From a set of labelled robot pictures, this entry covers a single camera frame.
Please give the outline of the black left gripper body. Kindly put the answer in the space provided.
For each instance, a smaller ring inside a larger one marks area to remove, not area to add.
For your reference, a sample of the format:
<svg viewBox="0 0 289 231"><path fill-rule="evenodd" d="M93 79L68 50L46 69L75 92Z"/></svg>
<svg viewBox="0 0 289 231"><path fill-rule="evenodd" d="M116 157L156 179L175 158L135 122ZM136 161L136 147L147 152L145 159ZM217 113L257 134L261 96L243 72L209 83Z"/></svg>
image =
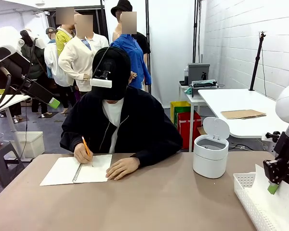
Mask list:
<svg viewBox="0 0 289 231"><path fill-rule="evenodd" d="M14 54L0 62L0 89L5 89L8 83L9 74L11 76L10 88L18 89L23 85L21 90L32 90L33 81L26 79L30 67L30 62L19 54Z"/></svg>

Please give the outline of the white paper sheet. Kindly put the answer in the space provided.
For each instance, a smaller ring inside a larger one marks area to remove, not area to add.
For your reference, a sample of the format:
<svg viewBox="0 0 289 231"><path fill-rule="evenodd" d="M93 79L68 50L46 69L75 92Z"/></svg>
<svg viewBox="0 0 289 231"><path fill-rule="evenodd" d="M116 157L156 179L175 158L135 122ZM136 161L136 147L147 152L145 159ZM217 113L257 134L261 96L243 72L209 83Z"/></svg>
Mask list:
<svg viewBox="0 0 289 231"><path fill-rule="evenodd" d="M268 221L269 228L289 231L289 184L282 181L274 194L269 192L269 186L264 169L255 165L255 180L247 189L248 195L260 210L260 216Z"/></svg>

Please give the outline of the orange pencil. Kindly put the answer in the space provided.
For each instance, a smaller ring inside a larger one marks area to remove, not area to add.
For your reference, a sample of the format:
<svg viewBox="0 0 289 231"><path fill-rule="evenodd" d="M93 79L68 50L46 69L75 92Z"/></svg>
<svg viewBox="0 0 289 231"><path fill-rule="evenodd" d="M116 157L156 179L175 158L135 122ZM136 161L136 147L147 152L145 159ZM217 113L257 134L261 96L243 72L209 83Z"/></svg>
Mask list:
<svg viewBox="0 0 289 231"><path fill-rule="evenodd" d="M82 141L83 141L83 144L84 144L84 146L85 146L85 150L86 150L87 156L90 157L90 163L92 164L92 155L91 155L91 152L90 152L90 150L89 150L89 147L88 147L88 145L87 145L87 143L86 143L86 141L85 141L84 136L82 136Z"/></svg>

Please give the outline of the white spiral notebook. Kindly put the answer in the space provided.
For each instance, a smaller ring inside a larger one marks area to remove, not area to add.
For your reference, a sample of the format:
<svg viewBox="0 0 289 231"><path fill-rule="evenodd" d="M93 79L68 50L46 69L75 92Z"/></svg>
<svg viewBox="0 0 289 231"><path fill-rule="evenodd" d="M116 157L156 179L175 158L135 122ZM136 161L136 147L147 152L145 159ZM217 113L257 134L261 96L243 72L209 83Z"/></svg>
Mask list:
<svg viewBox="0 0 289 231"><path fill-rule="evenodd" d="M106 170L110 167L111 161L112 154L96 155L86 164L78 162L75 157L60 157L40 186L106 182Z"/></svg>

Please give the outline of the person's left forearm black sleeve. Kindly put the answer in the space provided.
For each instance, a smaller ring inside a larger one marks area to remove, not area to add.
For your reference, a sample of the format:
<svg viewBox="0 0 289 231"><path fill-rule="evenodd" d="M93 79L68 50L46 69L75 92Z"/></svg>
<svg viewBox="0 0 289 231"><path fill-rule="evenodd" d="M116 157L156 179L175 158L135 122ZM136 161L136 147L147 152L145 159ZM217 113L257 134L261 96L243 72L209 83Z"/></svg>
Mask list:
<svg viewBox="0 0 289 231"><path fill-rule="evenodd" d="M131 157L138 159L139 167L152 166L176 154L182 146L182 141L157 141L147 148L136 152Z"/></svg>

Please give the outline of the person's right forearm black sleeve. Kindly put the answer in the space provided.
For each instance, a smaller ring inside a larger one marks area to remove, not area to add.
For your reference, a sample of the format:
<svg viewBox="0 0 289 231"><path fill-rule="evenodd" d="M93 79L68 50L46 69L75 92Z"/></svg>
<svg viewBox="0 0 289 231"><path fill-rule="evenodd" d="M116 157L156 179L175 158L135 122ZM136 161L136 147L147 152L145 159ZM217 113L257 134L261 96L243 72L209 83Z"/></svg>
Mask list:
<svg viewBox="0 0 289 231"><path fill-rule="evenodd" d="M77 144L83 143L82 136L75 132L63 131L60 146L68 151L74 152Z"/></svg>

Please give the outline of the person's left hand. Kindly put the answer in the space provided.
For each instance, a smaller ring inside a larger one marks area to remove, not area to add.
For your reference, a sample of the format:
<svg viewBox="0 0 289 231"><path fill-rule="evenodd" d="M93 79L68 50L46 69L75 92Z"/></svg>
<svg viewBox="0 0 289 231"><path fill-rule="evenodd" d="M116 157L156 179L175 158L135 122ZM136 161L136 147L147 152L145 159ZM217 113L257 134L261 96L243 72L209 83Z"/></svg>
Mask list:
<svg viewBox="0 0 289 231"><path fill-rule="evenodd" d="M106 171L108 180L120 180L124 176L133 173L138 169L140 161L135 157L122 158L113 163Z"/></svg>

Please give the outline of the white perforated plastic basket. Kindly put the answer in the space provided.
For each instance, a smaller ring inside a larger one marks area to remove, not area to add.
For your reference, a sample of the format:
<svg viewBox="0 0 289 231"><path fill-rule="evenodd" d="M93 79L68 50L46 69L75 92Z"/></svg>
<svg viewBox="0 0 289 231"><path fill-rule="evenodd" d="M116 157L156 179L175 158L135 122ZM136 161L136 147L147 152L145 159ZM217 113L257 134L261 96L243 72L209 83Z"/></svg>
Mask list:
<svg viewBox="0 0 289 231"><path fill-rule="evenodd" d="M247 189L251 188L255 180L255 172L250 173L235 173L234 176L234 191L239 201L243 205L249 218L257 231L274 231L269 228L268 221L260 216L260 210L248 195Z"/></svg>

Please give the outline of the mannequin in cream cardigan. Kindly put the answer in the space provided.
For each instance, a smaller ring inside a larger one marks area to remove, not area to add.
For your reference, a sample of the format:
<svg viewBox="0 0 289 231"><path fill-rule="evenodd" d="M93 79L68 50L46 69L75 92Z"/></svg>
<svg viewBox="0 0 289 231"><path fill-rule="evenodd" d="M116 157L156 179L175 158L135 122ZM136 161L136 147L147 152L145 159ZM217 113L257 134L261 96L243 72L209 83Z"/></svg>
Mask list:
<svg viewBox="0 0 289 231"><path fill-rule="evenodd" d="M74 15L76 36L64 47L58 64L68 80L74 80L80 95L91 91L92 62L98 50L109 46L108 39L93 32L91 15Z"/></svg>

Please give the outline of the gray plastic stool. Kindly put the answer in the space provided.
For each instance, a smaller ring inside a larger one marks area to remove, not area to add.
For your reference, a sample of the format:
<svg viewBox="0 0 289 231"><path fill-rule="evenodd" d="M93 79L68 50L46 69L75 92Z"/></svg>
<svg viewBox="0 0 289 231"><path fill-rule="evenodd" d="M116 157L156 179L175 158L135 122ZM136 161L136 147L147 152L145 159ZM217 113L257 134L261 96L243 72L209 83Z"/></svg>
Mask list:
<svg viewBox="0 0 289 231"><path fill-rule="evenodd" d="M5 155L9 152L15 154L15 158L10 160L6 159ZM0 183L3 188L8 186L11 181L23 170L25 166L21 161L14 146L9 141L4 141L0 145Z"/></svg>

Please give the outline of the black cap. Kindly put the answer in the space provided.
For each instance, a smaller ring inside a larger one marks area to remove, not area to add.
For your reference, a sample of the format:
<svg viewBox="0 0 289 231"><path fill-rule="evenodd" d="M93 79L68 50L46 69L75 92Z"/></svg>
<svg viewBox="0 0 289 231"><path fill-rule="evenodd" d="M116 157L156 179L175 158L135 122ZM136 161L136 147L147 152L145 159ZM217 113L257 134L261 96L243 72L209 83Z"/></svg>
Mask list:
<svg viewBox="0 0 289 231"><path fill-rule="evenodd" d="M113 64L110 80L112 88L92 87L91 93L99 99L118 101L124 98L131 76L131 61L128 54L118 47L105 47L98 50L92 62L92 72L98 64L110 61Z"/></svg>

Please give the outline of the mannequin in blue shirt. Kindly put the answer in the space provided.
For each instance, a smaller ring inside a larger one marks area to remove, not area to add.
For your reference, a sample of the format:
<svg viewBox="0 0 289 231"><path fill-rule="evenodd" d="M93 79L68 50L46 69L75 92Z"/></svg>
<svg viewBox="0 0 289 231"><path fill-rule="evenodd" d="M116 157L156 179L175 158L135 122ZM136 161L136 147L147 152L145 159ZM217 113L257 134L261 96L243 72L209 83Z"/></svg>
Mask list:
<svg viewBox="0 0 289 231"><path fill-rule="evenodd" d="M115 17L118 24L112 35L111 46L124 50L131 60L132 80L129 85L145 91L146 86L151 84L151 76L145 64L143 50L133 38L137 32L137 13L115 9Z"/></svg>

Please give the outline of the gray tray with items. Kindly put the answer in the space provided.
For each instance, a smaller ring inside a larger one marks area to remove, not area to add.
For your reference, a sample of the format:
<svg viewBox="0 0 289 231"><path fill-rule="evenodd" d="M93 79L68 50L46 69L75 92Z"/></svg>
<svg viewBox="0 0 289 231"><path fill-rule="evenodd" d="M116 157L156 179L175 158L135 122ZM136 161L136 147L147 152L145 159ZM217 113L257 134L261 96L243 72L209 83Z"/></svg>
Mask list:
<svg viewBox="0 0 289 231"><path fill-rule="evenodd" d="M192 81L190 84L191 87L191 95L192 98L195 97L195 95L198 95L199 90L204 90L204 89L216 89L219 87L217 84L217 81L214 79L211 80L199 80L199 81Z"/></svg>

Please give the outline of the yellow green bag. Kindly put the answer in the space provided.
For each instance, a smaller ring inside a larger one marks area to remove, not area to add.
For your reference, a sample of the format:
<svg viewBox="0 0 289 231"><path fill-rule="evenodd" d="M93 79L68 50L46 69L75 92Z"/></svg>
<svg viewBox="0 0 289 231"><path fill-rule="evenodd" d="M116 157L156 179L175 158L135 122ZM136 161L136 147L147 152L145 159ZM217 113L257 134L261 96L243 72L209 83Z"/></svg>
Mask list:
<svg viewBox="0 0 289 231"><path fill-rule="evenodd" d="M171 122L175 125L177 130L180 132L180 128L178 125L178 114L179 113L188 113L187 120L188 122L190 121L190 113L191 113L191 104L188 103L187 101L176 101L176 102L171 102Z"/></svg>

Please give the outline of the gray box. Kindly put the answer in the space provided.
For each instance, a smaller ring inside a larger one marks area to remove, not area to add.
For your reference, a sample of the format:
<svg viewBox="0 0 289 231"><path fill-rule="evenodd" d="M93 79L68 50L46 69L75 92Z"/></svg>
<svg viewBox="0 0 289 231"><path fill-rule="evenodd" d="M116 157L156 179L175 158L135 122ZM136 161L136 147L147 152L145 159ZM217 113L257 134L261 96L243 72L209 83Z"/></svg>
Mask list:
<svg viewBox="0 0 289 231"><path fill-rule="evenodd" d="M189 63L188 64L188 84L193 81L207 80L209 76L210 64Z"/></svg>

